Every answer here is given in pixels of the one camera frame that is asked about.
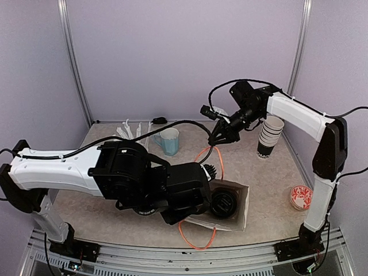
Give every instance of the table surface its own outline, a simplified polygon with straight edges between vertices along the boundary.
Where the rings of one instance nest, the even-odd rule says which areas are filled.
[[[212,122],[204,123],[212,129]],[[130,124],[135,134],[137,124]],[[122,124],[94,124],[83,145],[105,136],[117,134]],[[149,141],[149,152],[171,164],[192,162],[207,147],[206,133],[194,125],[178,125],[179,152],[164,156],[161,148]],[[305,212],[295,210],[289,201],[290,189],[304,185],[294,160],[283,138],[275,146],[270,158],[261,159],[256,154],[260,127],[252,132],[242,132],[240,141],[220,145],[225,166],[225,179],[250,187],[250,204],[244,232],[217,231],[212,247],[238,246],[270,242],[297,236]],[[216,151],[208,164],[216,166],[218,177],[221,167]],[[188,248],[181,238],[177,225],[167,225],[161,215],[139,216],[132,210],[119,211],[115,201],[93,197],[75,191],[59,191],[55,208],[62,219],[75,229],[75,237],[97,242],[131,246]],[[185,236],[198,247],[207,244],[212,230],[199,225],[183,223]]]

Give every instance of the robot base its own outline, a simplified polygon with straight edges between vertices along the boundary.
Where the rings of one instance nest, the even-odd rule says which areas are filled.
[[[100,245],[97,243],[75,240],[74,229],[70,224],[68,225],[69,233],[67,239],[64,241],[64,243],[55,243],[51,241],[50,251],[62,256],[95,263],[99,253]]]
[[[317,253],[317,250],[320,252],[324,251],[324,246],[321,240],[315,242],[309,249],[301,250],[300,240],[289,240],[282,241],[280,243],[275,244],[275,251],[277,256],[277,261],[283,262],[285,260],[296,259],[304,256],[310,256]]]

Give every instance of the black lens cap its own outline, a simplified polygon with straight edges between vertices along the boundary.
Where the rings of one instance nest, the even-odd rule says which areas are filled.
[[[223,219],[231,217],[237,207],[236,194],[229,190],[218,190],[212,194],[211,212]]]

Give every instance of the stack of paper cups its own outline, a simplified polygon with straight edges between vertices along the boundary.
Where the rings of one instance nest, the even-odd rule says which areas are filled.
[[[257,155],[260,158],[268,158],[278,139],[280,138],[282,128],[285,124],[283,121],[274,116],[267,116],[259,134]]]

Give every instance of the small bowl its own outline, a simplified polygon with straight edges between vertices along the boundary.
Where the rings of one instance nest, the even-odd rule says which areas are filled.
[[[313,197],[313,191],[304,185],[297,185],[290,191],[290,202],[299,211],[308,210]]]

